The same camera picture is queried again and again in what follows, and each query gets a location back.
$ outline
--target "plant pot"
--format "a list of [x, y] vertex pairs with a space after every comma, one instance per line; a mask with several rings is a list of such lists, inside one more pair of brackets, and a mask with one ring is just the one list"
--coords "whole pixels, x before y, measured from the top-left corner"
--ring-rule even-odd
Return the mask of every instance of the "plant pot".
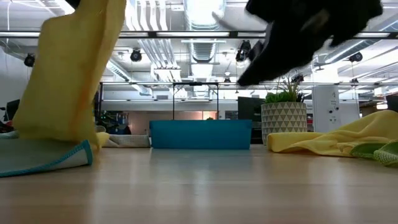
[[299, 102], [266, 103], [261, 105], [262, 141], [268, 134], [307, 132], [307, 106]]

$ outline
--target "potted plant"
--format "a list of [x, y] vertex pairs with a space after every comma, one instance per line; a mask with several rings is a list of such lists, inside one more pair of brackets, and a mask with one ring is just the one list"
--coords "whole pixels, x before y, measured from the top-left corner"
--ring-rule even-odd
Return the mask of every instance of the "potted plant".
[[270, 133], [306, 132], [307, 106], [299, 93], [300, 81], [283, 81], [277, 93], [268, 93], [261, 105], [262, 141], [267, 144]]

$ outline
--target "wooden table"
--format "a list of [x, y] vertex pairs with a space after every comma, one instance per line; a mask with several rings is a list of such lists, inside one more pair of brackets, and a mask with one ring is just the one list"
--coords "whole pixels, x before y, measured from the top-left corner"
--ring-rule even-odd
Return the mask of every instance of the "wooden table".
[[0, 179], [0, 223], [398, 223], [398, 169], [251, 151], [104, 149]]

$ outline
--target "blue container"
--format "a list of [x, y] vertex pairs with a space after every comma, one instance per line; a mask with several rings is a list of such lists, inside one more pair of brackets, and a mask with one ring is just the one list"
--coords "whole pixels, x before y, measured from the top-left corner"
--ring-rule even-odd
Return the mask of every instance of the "blue container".
[[250, 149], [251, 120], [151, 121], [155, 149]]

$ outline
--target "yellow microfiber towel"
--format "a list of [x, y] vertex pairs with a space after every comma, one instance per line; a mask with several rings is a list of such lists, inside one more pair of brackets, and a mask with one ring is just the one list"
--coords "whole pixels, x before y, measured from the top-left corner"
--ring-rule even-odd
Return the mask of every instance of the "yellow microfiber towel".
[[398, 113], [385, 110], [344, 125], [329, 133], [274, 133], [268, 149], [274, 152], [309, 150], [323, 156], [352, 157], [351, 150], [366, 142], [388, 143], [398, 139]]
[[124, 22], [126, 0], [81, 0], [43, 23], [39, 54], [14, 126], [23, 139], [99, 146], [91, 102]]

